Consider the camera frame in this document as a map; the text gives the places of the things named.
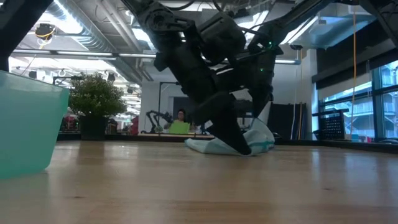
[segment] glass window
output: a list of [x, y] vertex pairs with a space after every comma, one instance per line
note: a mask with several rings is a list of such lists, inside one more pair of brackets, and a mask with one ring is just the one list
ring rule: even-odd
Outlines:
[[386, 138], [398, 138], [398, 91], [383, 95]]
[[[344, 123], [346, 134], [351, 133], [351, 101], [327, 105], [325, 109], [326, 111], [349, 109], [349, 112], [344, 113]], [[371, 97], [355, 100], [353, 113], [353, 134], [374, 137], [373, 101]]]
[[398, 84], [397, 69], [398, 61], [388, 63], [380, 68], [383, 88]]
[[[355, 94], [359, 93], [368, 93], [372, 90], [372, 82], [367, 82], [362, 85], [355, 87]], [[354, 88], [350, 88], [349, 90], [342, 91], [341, 93], [337, 93], [335, 95], [329, 96], [325, 98], [325, 102], [329, 102], [332, 100], [338, 100], [347, 96], [352, 96], [354, 92]]]

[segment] green plant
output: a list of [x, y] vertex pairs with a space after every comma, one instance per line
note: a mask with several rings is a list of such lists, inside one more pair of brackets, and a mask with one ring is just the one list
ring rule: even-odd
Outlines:
[[127, 110], [123, 91], [104, 80], [100, 73], [83, 75], [81, 80], [71, 83], [69, 107], [75, 114], [114, 116]]

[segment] pipe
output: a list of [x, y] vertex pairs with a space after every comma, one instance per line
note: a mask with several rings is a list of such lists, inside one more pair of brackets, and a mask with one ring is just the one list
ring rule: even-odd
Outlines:
[[102, 2], [105, 3], [105, 5], [107, 6], [106, 8], [109, 10], [109, 12], [111, 14], [113, 14], [113, 16], [119, 22], [119, 24], [122, 27], [122, 29], [126, 32], [127, 36], [129, 36], [129, 38], [132, 41], [132, 43], [136, 46], [135, 51], [142, 52], [142, 49], [140, 48], [140, 45], [139, 45], [139, 42], [138, 42], [136, 36], [132, 33], [131, 28], [128, 28], [126, 23], [124, 23], [124, 20], [122, 19], [120, 14], [117, 12], [115, 7], [109, 2], [109, 0], [102, 0]]
[[105, 8], [105, 6], [102, 4], [102, 0], [96, 0], [96, 4], [99, 7], [99, 9], [102, 10], [103, 13], [105, 13], [105, 16], [109, 19], [109, 21], [111, 22], [112, 26], [117, 30], [117, 32], [120, 34], [120, 36], [123, 38], [123, 40], [125, 41], [125, 43], [127, 43], [127, 45], [133, 49], [133, 50], [137, 50], [137, 47], [134, 45], [134, 43], [131, 41], [131, 39], [129, 39], [126, 36], [126, 33], [123, 32], [123, 30], [119, 27], [119, 25], [116, 23], [116, 21], [113, 19], [112, 15], [109, 13], [109, 11]]
[[[53, 15], [60, 21], [77, 22], [83, 28], [80, 35], [88, 35], [89, 37], [74, 37], [74, 39], [88, 50], [94, 52], [116, 52], [116, 48], [95, 26], [93, 21], [76, 5], [72, 0], [54, 0], [47, 8], [47, 13]], [[141, 84], [142, 77], [137, 68], [131, 67], [122, 58], [107, 61], [116, 67], [127, 81]]]

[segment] plant pot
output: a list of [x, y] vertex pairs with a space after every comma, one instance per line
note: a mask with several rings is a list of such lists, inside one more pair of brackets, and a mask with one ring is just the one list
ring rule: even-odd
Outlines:
[[104, 141], [108, 118], [100, 116], [80, 116], [81, 140]]

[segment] person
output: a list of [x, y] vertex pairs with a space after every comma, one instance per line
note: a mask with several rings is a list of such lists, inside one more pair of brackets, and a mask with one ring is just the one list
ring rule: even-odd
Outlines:
[[[184, 109], [179, 109], [179, 110], [178, 110], [178, 114], [177, 114], [177, 119], [174, 120], [173, 123], [174, 123], [174, 122], [186, 123], [185, 114], [186, 114], [186, 112], [185, 112]], [[169, 129], [173, 123], [167, 123], [167, 124], [165, 124], [165, 125], [164, 125], [164, 129]]]

